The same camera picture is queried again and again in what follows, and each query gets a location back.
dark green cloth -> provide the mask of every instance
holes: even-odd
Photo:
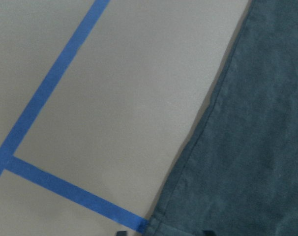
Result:
[[[298,236],[298,0],[252,1],[144,235],[204,231]]]

blue line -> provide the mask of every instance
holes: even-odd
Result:
[[[0,175],[110,0],[96,0],[0,147]]]
[[[143,233],[148,221],[103,198],[12,156],[6,169],[58,195]]]

cloth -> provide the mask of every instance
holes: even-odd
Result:
[[[253,0],[144,236],[298,236],[298,0]]]

blue cross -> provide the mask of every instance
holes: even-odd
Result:
[[[6,169],[122,225],[143,233],[148,223],[146,219],[13,156],[109,1],[96,0],[93,3],[5,138],[0,147],[0,176],[3,170]]]

beige surface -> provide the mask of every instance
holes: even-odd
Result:
[[[92,2],[0,1],[0,145]],[[149,218],[247,2],[112,0],[15,155]],[[0,236],[123,229],[0,177]]]

